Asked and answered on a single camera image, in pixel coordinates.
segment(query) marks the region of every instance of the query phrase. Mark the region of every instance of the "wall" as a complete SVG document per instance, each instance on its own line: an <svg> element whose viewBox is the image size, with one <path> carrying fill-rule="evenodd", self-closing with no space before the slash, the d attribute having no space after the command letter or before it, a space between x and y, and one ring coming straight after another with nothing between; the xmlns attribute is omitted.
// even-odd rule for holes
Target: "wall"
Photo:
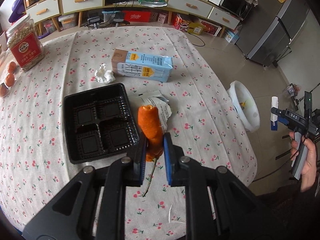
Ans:
<svg viewBox="0 0 320 240"><path fill-rule="evenodd" d="M280 71L289 83L301 86L298 98L320 82L320 26L310 10L305 24L292 41L292 53L279 61ZM320 86L312 92L313 110L320 109Z"/></svg>
<svg viewBox="0 0 320 240"><path fill-rule="evenodd" d="M4 0L3 4L0 6L0 23L2 29L6 31L10 28L11 23L8 22L10 15L12 14L12 4L15 0Z"/></svg>

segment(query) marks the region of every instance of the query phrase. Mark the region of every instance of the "microwave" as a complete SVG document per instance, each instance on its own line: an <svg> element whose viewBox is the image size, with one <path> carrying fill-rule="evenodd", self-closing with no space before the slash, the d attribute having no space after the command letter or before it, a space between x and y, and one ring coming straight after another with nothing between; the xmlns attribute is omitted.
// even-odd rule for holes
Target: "microwave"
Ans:
<svg viewBox="0 0 320 240"><path fill-rule="evenodd" d="M241 20L244 20L252 8L252 5L246 0L221 0L220 6L238 16Z"/></svg>

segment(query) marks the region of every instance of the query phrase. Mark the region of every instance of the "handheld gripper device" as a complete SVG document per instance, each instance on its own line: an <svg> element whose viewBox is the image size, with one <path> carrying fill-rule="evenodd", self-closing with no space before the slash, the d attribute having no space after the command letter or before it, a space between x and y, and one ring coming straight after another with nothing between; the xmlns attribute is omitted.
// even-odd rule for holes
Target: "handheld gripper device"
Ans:
<svg viewBox="0 0 320 240"><path fill-rule="evenodd" d="M98 170L84 167L31 219L22 236L26 240L124 240L125 190L142 185L146 145L141 133L139 144L126 157ZM187 240L283 239L282 223L227 167L203 167L172 144L170 133L164 135L164 158L168 184L185 187Z"/></svg>
<svg viewBox="0 0 320 240"><path fill-rule="evenodd" d="M294 139L298 142L299 154L292 162L291 174L300 179L301 171L306 162L308 149L303 144L302 135L308 136L313 140L317 133L317 127L312 123L312 95L309 92L304 92L304 117L290 111L289 109L280 110L278 108L271 108L271 113L278 116L279 122L286 125L290 130L294 131Z"/></svg>

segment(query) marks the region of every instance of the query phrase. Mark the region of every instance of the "black plastic tray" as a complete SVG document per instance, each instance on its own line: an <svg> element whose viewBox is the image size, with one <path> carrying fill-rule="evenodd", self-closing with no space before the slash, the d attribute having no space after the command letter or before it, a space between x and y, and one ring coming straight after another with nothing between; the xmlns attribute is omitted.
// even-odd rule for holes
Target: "black plastic tray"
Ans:
<svg viewBox="0 0 320 240"><path fill-rule="evenodd" d="M125 153L138 144L137 126L121 83L66 96L63 112L73 164Z"/></svg>

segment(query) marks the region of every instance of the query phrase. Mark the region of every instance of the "stainless steel refrigerator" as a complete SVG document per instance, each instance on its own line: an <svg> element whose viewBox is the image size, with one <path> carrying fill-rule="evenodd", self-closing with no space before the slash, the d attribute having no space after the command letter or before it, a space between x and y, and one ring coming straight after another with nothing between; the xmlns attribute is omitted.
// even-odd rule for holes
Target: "stainless steel refrigerator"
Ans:
<svg viewBox="0 0 320 240"><path fill-rule="evenodd" d="M269 66L298 33L308 10L305 0L258 0L243 22L236 45L250 60Z"/></svg>

